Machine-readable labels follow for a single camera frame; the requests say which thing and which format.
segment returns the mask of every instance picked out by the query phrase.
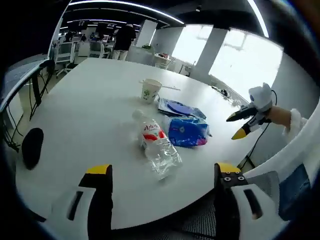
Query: person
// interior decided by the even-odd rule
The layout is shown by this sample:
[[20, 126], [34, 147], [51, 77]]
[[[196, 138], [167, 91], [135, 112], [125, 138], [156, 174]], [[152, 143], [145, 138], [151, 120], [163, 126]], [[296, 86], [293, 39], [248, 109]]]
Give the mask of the person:
[[99, 32], [98, 38], [97, 38], [96, 40], [99, 41], [99, 42], [102, 42], [103, 39], [104, 39], [103, 33], [102, 33], [102, 32]]
[[82, 34], [81, 36], [81, 42], [85, 42], [87, 40], [87, 37], [85, 34]]
[[91, 35], [90, 35], [90, 40], [93, 40], [95, 38], [95, 33], [92, 32]]
[[252, 178], [277, 172], [280, 192], [278, 214], [285, 221], [301, 219], [315, 198], [315, 187], [320, 180], [319, 116], [320, 102], [309, 119], [302, 117], [296, 109], [289, 111], [272, 106], [266, 118], [284, 126], [283, 136], [287, 145], [272, 158], [244, 174], [246, 178]]
[[113, 48], [112, 58], [125, 61], [131, 42], [136, 38], [136, 32], [132, 24], [123, 26], [116, 33], [116, 41]]
[[72, 32], [68, 31], [64, 37], [65, 37], [65, 40], [64, 40], [65, 43], [71, 42], [71, 40], [72, 40]]

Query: bright window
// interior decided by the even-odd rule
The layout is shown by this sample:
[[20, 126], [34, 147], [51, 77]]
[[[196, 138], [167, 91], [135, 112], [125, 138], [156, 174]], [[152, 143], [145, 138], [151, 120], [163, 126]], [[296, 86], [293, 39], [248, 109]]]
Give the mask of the bright window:
[[213, 26], [187, 25], [175, 45], [172, 56], [189, 64], [197, 64]]
[[209, 74], [250, 102], [248, 90], [274, 83], [283, 48], [263, 37], [231, 29], [225, 36]]

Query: black shirt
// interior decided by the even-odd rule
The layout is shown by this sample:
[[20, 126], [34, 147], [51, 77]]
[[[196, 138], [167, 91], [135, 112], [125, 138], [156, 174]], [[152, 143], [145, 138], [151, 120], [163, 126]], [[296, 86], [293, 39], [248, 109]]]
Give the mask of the black shirt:
[[67, 32], [66, 35], [65, 35], [65, 43], [68, 43], [68, 42], [71, 42], [72, 40], [72, 33], [71, 32]]
[[116, 42], [114, 50], [128, 51], [133, 39], [136, 38], [136, 32], [131, 26], [123, 26], [115, 35]]

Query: white round table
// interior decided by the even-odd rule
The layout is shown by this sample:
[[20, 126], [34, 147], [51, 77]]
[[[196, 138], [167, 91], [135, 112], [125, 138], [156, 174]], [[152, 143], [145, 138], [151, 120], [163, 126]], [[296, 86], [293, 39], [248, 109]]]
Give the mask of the white round table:
[[[177, 147], [183, 166], [158, 181], [137, 143], [132, 113], [141, 109], [160, 125], [156, 102], [140, 101], [139, 81], [153, 78], [166, 86], [162, 98], [199, 108], [212, 137], [194, 148]], [[245, 121], [226, 122], [238, 109], [210, 86], [189, 77], [143, 64], [88, 58], [49, 92], [35, 111], [30, 128], [41, 128], [44, 140], [38, 165], [17, 167], [17, 188], [27, 206], [47, 217], [52, 203], [77, 186], [88, 168], [112, 164], [112, 229], [146, 224], [175, 213], [214, 187], [214, 164], [237, 166], [260, 131], [231, 140]]]

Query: black cushion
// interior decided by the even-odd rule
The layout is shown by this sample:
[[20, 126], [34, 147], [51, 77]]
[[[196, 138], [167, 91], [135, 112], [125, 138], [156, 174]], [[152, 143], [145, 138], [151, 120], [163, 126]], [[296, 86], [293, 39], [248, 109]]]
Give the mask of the black cushion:
[[40, 128], [31, 129], [24, 137], [21, 145], [25, 167], [32, 170], [39, 162], [44, 132]]

